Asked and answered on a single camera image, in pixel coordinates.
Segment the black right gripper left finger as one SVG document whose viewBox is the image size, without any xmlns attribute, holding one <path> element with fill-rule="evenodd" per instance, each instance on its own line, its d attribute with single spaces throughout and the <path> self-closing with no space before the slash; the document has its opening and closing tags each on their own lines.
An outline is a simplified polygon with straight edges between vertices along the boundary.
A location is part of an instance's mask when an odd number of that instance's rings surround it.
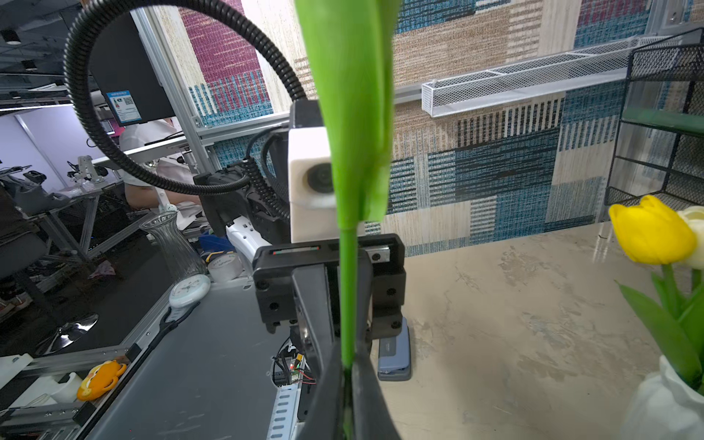
<svg viewBox="0 0 704 440">
<path fill-rule="evenodd" d="M 322 379 L 316 385 L 309 414 L 297 436 L 302 440 L 343 438 L 344 368 L 340 344 L 335 343 Z"/>
</svg>

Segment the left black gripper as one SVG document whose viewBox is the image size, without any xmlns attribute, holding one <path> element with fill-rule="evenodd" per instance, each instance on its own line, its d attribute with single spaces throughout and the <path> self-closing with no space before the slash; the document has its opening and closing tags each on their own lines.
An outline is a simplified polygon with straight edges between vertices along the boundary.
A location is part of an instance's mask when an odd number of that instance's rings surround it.
<svg viewBox="0 0 704 440">
<path fill-rule="evenodd" d="M 357 330 L 365 340 L 394 338 L 403 328 L 405 245 L 396 234 L 359 238 Z M 253 260 L 262 323 L 269 333 L 289 322 L 329 325 L 315 344 L 340 337 L 340 261 L 336 239 L 267 246 Z"/>
</svg>

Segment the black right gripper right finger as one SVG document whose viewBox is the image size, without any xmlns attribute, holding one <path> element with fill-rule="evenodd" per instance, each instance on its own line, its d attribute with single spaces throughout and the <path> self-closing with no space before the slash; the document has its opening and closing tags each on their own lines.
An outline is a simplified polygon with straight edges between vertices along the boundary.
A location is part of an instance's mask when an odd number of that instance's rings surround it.
<svg viewBox="0 0 704 440">
<path fill-rule="evenodd" d="M 351 368 L 352 416 L 355 439 L 399 440 L 366 343 L 357 343 Z"/>
</svg>

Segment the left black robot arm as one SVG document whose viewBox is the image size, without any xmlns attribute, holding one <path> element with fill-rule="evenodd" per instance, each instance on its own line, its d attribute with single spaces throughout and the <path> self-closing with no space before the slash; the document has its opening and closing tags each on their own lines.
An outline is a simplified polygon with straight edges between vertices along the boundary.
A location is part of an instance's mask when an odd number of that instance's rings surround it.
<svg viewBox="0 0 704 440">
<path fill-rule="evenodd" d="M 293 330 L 293 340 L 322 353 L 338 340 L 370 343 L 394 339 L 406 330 L 405 248 L 396 234 L 314 239 L 294 243 L 288 225 L 249 183 L 244 163 L 196 176 L 196 183 L 225 186 L 232 192 L 203 197 L 216 236 L 225 238 L 253 270 L 260 321 L 275 334 Z"/>
</svg>

